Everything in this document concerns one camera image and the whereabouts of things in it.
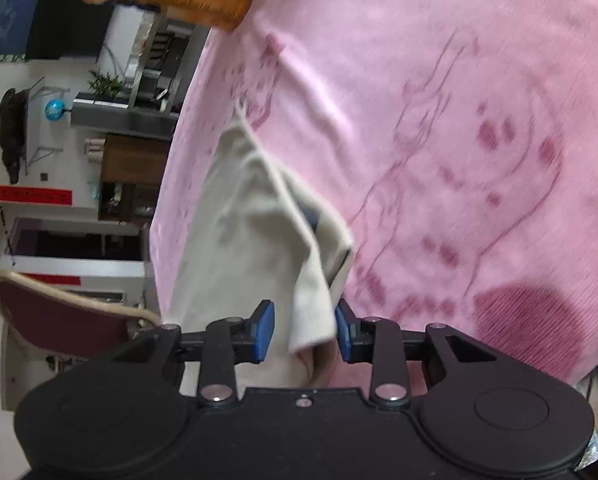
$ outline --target blue gripper pad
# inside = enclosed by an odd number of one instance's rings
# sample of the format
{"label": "blue gripper pad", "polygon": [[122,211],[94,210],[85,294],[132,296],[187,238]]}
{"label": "blue gripper pad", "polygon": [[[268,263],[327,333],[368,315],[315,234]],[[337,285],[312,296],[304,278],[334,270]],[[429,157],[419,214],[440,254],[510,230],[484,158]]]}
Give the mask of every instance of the blue gripper pad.
{"label": "blue gripper pad", "polygon": [[252,328],[255,338],[255,357],[261,362],[266,358],[268,347],[275,331],[275,304],[268,301],[259,322]]}
{"label": "blue gripper pad", "polygon": [[343,311],[339,305],[335,308],[335,318],[337,320],[337,343],[339,343],[339,351],[341,357],[347,363],[350,359],[352,351],[352,343],[350,342],[350,327],[346,322]]}

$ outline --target metal screw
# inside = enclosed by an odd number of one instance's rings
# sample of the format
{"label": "metal screw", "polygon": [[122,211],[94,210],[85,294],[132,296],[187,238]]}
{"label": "metal screw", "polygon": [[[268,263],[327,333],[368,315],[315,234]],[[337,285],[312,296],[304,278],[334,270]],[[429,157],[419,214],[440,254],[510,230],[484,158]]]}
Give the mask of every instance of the metal screw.
{"label": "metal screw", "polygon": [[231,395],[233,395],[233,389],[225,384],[209,384],[201,388],[201,396],[205,400],[213,402],[229,399]]}
{"label": "metal screw", "polygon": [[313,405],[313,400],[307,395],[302,395],[301,399],[295,400],[295,406],[297,408],[309,408]]}
{"label": "metal screw", "polygon": [[408,394],[400,384],[386,383],[375,388],[375,395],[383,400],[401,400]]}

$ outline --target wooden cabinet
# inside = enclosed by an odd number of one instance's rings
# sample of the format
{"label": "wooden cabinet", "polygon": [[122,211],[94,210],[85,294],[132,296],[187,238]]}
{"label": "wooden cabinet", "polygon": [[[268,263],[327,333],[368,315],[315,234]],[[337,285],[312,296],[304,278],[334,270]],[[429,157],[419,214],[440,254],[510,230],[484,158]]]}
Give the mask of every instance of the wooden cabinet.
{"label": "wooden cabinet", "polygon": [[170,142],[108,134],[103,150],[101,220],[150,222]]}

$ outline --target chair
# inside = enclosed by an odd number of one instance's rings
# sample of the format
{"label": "chair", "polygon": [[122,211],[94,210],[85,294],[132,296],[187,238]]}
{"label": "chair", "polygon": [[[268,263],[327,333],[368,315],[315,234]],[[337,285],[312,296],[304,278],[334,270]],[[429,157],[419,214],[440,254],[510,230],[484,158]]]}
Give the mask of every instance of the chair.
{"label": "chair", "polygon": [[0,313],[31,345],[86,359],[127,342],[129,322],[161,324],[152,312],[89,300],[11,270],[0,271]]}

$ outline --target metal stand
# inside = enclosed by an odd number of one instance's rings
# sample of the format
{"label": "metal stand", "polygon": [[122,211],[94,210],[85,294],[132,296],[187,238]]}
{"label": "metal stand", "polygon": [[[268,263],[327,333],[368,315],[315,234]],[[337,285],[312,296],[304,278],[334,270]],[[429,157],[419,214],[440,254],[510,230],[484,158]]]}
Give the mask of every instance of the metal stand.
{"label": "metal stand", "polygon": [[63,152],[63,148],[39,145],[41,113],[38,104],[43,97],[54,93],[61,93],[63,96],[66,91],[67,89],[64,88],[44,86],[43,77],[28,89],[28,101],[26,102],[26,146],[22,156],[26,176],[28,176],[28,170],[35,162],[54,153]]}

